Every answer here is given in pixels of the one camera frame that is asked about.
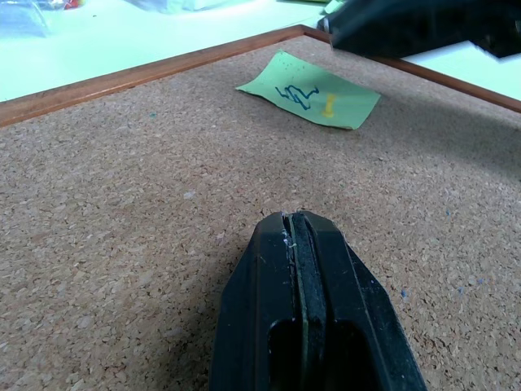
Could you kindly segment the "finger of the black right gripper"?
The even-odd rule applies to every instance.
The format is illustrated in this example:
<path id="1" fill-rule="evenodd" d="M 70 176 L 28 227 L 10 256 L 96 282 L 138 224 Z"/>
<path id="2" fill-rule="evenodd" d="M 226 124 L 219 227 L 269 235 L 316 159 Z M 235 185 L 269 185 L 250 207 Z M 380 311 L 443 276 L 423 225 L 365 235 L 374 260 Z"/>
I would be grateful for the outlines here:
<path id="1" fill-rule="evenodd" d="M 318 28 L 336 50 L 405 58 L 483 37 L 521 38 L 521 0 L 347 0 Z"/>

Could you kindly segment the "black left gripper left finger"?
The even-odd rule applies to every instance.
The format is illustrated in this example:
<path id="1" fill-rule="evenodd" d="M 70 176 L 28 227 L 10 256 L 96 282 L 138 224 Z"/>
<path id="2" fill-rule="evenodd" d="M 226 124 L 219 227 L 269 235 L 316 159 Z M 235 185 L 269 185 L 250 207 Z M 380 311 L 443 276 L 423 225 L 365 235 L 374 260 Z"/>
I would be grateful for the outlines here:
<path id="1" fill-rule="evenodd" d="M 298 391 L 300 300 L 288 216 L 262 219 L 221 295 L 209 391 Z"/>

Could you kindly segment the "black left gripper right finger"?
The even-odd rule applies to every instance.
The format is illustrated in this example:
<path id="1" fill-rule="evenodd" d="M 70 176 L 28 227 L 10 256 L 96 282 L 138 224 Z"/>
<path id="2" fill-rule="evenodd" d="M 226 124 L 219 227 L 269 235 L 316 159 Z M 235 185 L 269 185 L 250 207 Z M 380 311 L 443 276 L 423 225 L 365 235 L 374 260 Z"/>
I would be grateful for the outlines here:
<path id="1" fill-rule="evenodd" d="M 382 284 L 330 220 L 285 219 L 300 310 L 301 391 L 427 391 Z"/>

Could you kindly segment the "green note with blue scribble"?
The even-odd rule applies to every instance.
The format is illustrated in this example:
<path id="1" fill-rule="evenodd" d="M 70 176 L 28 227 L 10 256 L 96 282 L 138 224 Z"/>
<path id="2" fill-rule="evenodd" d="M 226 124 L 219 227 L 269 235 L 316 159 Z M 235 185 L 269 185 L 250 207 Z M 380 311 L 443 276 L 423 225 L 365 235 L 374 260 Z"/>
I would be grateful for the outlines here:
<path id="1" fill-rule="evenodd" d="M 236 88 L 318 125 L 358 129 L 380 94 L 351 83 L 285 51 L 279 51 L 252 81 Z M 335 94 L 335 115 L 322 116 L 328 94 Z"/>

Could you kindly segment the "clear plastic tray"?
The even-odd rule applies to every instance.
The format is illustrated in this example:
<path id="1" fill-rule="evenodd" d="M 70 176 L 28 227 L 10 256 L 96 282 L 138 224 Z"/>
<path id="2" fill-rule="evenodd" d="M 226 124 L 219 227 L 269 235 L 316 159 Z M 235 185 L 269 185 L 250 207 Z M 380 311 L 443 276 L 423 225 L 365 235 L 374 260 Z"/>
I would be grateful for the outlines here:
<path id="1" fill-rule="evenodd" d="M 223 7 L 231 0 L 125 0 L 144 10 L 172 15 L 182 12 L 196 12 Z"/>

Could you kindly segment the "clear plastic box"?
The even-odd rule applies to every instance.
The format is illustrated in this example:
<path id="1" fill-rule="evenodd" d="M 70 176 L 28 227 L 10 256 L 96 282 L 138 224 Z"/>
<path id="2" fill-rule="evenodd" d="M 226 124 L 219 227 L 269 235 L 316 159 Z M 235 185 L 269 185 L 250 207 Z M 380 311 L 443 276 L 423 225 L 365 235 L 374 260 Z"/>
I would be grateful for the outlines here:
<path id="1" fill-rule="evenodd" d="M 0 0 L 0 38 L 44 37 L 49 30 L 45 11 L 54 0 Z"/>

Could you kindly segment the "cork board with wooden frame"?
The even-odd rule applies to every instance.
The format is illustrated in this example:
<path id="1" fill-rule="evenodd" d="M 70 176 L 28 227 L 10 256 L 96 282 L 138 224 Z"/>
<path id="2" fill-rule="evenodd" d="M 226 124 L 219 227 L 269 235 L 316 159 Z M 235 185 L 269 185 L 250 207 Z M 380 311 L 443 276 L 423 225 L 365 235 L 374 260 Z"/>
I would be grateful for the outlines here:
<path id="1" fill-rule="evenodd" d="M 356 130 L 236 88 L 279 51 Z M 521 391 L 521 114 L 298 37 L 0 128 L 0 391 L 205 391 L 255 225 L 332 220 L 431 391 Z"/>

